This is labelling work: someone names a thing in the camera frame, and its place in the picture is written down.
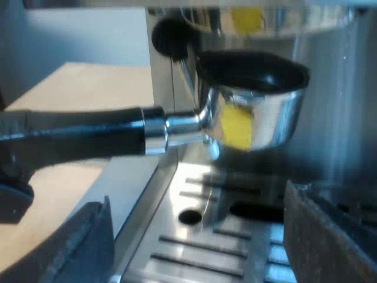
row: white wall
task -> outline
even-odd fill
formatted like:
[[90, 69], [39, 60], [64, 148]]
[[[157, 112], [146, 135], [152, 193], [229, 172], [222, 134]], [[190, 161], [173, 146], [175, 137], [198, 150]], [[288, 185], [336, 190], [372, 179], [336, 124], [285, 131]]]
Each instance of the white wall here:
[[0, 86], [7, 104], [67, 61], [150, 63], [144, 9], [24, 10], [22, 0], [10, 0], [1, 13]]

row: portafilter handle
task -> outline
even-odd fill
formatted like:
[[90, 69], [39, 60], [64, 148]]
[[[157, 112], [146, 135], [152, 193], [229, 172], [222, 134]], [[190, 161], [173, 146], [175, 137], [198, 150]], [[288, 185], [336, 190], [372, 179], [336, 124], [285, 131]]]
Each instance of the portafilter handle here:
[[165, 115], [161, 107], [0, 114], [0, 147], [30, 171], [81, 159], [159, 154], [204, 138], [195, 113]]

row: yellow label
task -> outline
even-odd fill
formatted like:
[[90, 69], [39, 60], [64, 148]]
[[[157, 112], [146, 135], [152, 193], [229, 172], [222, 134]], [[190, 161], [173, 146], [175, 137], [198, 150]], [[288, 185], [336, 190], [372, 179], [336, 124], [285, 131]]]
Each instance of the yellow label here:
[[241, 34], [256, 32], [262, 27], [263, 10], [261, 8], [232, 8], [231, 14], [234, 28]]
[[221, 114], [223, 144], [242, 150], [250, 150], [254, 118], [250, 110], [226, 104]]

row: beige countertop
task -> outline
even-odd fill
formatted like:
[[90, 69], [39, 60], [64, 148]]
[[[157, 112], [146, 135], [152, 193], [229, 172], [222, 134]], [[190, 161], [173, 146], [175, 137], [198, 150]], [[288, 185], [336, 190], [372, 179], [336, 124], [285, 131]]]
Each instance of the beige countertop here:
[[[150, 67], [67, 63], [7, 110], [100, 110], [152, 104]], [[106, 166], [104, 160], [88, 160], [37, 171], [30, 180], [34, 202], [20, 223], [0, 224], [0, 271], [55, 231], [84, 195], [98, 194], [103, 198], [102, 193], [95, 191], [98, 188], [94, 188], [93, 193], [88, 189]], [[105, 169], [104, 173], [109, 174], [112, 170]]]

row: drip tray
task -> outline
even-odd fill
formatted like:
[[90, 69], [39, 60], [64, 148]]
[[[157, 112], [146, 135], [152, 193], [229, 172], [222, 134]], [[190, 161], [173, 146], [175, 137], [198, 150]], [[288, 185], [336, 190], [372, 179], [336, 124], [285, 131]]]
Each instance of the drip tray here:
[[285, 183], [231, 187], [209, 168], [178, 165], [122, 282], [296, 282], [283, 247]]

